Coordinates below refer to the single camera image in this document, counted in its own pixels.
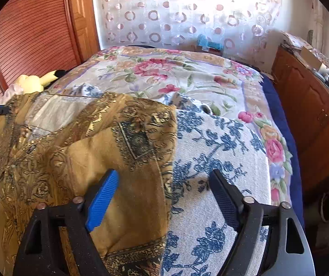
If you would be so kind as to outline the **patterned fabric on cabinet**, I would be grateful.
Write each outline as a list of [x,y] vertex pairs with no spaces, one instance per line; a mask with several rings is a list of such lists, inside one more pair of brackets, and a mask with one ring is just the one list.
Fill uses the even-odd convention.
[[281,34],[284,36],[284,40],[294,49],[302,50],[303,47],[305,47],[308,50],[312,50],[313,47],[311,44],[303,40],[301,37],[294,36],[292,34],[289,34],[288,32],[281,32]]

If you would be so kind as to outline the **circle patterned sheer curtain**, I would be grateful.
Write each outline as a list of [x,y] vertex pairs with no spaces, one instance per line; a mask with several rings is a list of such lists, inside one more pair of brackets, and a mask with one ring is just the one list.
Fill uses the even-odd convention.
[[258,58],[282,0],[93,0],[99,43],[190,49],[199,39],[226,56]]

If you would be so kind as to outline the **yellow plush toy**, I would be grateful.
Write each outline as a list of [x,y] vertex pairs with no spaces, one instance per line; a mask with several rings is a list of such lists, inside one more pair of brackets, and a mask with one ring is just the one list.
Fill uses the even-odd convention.
[[15,84],[20,87],[24,94],[42,92],[51,83],[66,74],[66,70],[53,70],[42,77],[37,75],[20,75]]

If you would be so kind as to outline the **pink floral quilt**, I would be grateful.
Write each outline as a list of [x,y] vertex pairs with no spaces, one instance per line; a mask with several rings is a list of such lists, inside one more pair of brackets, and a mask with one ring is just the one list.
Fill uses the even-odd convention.
[[113,46],[67,72],[49,90],[78,96],[126,93],[192,112],[203,110],[222,129],[227,120],[250,128],[256,146],[267,151],[273,120],[261,82],[258,70],[216,55]]

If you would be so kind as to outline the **wooden sideboard cabinet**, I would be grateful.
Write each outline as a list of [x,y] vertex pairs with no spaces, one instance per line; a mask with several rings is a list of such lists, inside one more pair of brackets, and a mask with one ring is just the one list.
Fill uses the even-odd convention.
[[272,76],[296,142],[302,189],[307,193],[329,179],[329,88],[282,46]]

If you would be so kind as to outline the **blue floral white bedsheet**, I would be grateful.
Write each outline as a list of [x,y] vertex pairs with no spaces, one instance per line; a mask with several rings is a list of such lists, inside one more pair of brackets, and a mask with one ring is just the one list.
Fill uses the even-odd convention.
[[245,199],[271,201],[255,132],[178,92],[150,101],[82,85],[72,95],[94,103],[93,152],[79,162],[112,169],[117,183],[97,240],[110,275],[217,275],[236,253],[258,271],[265,240],[234,247]]

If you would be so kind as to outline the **teal toy on bed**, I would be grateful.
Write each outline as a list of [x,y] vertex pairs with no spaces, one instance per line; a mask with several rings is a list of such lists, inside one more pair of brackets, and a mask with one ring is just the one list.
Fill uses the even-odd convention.
[[204,34],[199,35],[198,38],[197,38],[197,45],[196,45],[196,50],[197,51],[222,52],[223,48],[224,47],[223,47],[222,44],[211,41]]

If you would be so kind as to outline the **cardboard box on cabinet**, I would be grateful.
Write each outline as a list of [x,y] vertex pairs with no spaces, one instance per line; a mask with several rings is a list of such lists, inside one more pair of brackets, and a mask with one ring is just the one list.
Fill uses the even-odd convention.
[[312,69],[315,69],[316,71],[320,70],[323,63],[305,46],[302,47],[300,56]]

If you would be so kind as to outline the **wooden slatted wardrobe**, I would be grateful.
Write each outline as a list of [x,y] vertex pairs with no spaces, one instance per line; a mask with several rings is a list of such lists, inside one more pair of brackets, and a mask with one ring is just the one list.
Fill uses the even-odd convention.
[[93,0],[9,0],[0,10],[0,97],[20,75],[70,70],[97,51]]

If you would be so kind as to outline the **navy blue blanket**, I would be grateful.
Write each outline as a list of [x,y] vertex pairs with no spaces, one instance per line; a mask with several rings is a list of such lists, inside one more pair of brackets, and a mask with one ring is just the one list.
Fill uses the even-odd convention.
[[272,203],[290,202],[304,226],[302,181],[296,142],[287,123],[280,98],[267,74],[262,74],[262,89],[272,117],[272,130],[267,135],[267,156],[271,160]]

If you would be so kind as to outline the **gold patterned garment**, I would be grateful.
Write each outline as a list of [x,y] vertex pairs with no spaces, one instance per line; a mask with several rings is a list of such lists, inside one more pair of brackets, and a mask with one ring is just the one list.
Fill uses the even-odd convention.
[[107,170],[118,189],[91,234],[111,275],[159,275],[169,229],[174,106],[126,94],[16,95],[0,116],[0,272],[11,275],[29,218],[66,204]]

